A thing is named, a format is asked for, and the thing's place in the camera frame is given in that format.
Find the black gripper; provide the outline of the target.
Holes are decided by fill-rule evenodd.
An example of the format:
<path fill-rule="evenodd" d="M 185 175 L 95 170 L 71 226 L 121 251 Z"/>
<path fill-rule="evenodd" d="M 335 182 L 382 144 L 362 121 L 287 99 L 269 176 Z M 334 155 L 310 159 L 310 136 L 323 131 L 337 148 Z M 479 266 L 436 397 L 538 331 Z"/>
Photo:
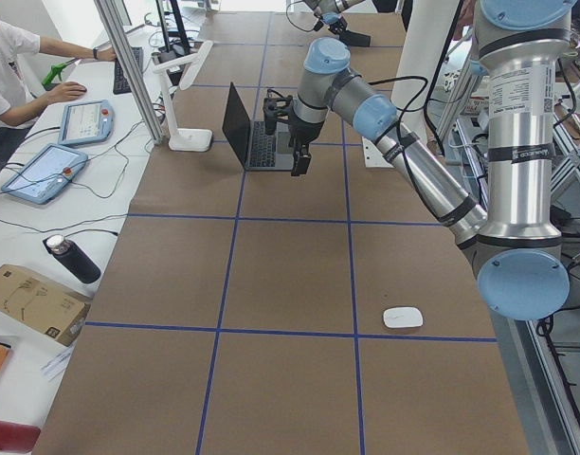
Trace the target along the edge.
<path fill-rule="evenodd" d="M 347 30 L 347 22 L 339 13 L 323 13 L 321 15 L 321 22 L 325 24 L 333 34 L 342 34 Z"/>
<path fill-rule="evenodd" d="M 289 144 L 293 146 L 292 176 L 307 174 L 311 162 L 309 144 L 318 138 L 324 124 L 324 108 L 315 107 L 303 101 L 299 95 L 292 96 L 288 130 Z"/>

